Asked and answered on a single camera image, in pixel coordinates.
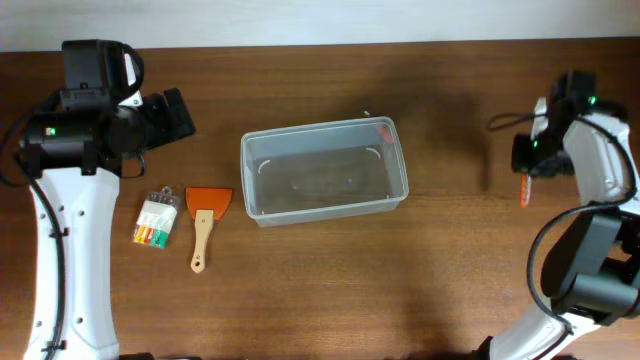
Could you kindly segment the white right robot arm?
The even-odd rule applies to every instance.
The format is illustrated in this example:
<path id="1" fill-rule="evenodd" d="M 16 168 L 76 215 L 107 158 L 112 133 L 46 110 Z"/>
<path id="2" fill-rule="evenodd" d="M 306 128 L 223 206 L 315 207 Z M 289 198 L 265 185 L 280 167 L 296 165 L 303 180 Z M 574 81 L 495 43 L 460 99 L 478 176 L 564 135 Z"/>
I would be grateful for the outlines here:
<path id="1" fill-rule="evenodd" d="M 580 204 L 549 220 L 527 257 L 533 305 L 474 359 L 559 359 L 578 338 L 639 315 L 639 172 L 625 107 L 596 94 L 596 77 L 569 71 L 528 114 L 492 117 L 490 131 L 530 122 L 514 138 L 511 168 L 521 205 L 531 183 L 575 177 Z"/>

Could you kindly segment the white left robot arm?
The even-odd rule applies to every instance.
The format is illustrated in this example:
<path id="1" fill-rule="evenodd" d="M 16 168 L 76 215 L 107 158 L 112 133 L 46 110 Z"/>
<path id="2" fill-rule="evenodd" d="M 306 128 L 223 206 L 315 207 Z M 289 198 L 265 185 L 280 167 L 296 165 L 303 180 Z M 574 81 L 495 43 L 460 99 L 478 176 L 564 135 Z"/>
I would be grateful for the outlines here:
<path id="1" fill-rule="evenodd" d="M 24 120 L 15 161 L 34 199 L 37 272 L 28 359 L 116 359 L 111 230 L 125 160 L 191 136 L 181 93 L 142 96 L 129 45 L 62 45 L 65 84 Z"/>

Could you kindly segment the orange bit holder strip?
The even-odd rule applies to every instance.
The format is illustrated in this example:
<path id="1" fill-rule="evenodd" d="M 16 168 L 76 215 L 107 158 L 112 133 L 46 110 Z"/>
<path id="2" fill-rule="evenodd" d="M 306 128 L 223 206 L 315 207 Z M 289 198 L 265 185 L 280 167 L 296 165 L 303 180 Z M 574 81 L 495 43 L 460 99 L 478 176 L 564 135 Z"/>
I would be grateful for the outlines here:
<path id="1" fill-rule="evenodd" d="M 519 204 L 523 208 L 527 207 L 530 202 L 532 187 L 531 181 L 532 178 L 528 174 L 524 174 L 521 176 Z"/>

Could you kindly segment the clear plastic storage box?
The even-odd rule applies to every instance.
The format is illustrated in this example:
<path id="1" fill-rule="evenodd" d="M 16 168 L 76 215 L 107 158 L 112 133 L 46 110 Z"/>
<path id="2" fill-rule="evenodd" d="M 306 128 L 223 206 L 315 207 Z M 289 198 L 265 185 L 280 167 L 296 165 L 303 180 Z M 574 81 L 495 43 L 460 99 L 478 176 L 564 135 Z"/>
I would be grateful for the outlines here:
<path id="1" fill-rule="evenodd" d="M 240 170 L 247 215 L 261 227 L 394 210 L 409 195 L 401 142 L 368 140 L 366 118 L 245 134 Z"/>

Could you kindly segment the clear case of coloured bits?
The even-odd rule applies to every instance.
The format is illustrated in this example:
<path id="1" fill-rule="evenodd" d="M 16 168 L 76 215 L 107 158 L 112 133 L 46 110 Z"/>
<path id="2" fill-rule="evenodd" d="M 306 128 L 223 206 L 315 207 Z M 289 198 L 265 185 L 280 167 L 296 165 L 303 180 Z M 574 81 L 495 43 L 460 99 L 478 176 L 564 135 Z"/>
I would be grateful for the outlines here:
<path id="1" fill-rule="evenodd" d="M 132 241 L 137 244 L 165 249 L 173 225 L 180 211 L 180 200 L 170 186 L 150 193 L 143 202 Z"/>

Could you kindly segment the red handled pliers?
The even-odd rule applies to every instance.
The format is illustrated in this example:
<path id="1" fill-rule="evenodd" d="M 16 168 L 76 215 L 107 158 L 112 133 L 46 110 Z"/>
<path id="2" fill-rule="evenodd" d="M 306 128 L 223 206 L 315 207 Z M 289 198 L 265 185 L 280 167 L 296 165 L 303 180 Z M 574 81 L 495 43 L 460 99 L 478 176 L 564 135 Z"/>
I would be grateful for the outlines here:
<path id="1" fill-rule="evenodd" d="M 374 115 L 367 110 L 363 111 L 363 115 L 368 120 L 368 123 L 362 128 L 362 131 L 368 140 L 379 145 L 394 145 L 396 143 L 385 116 Z"/>

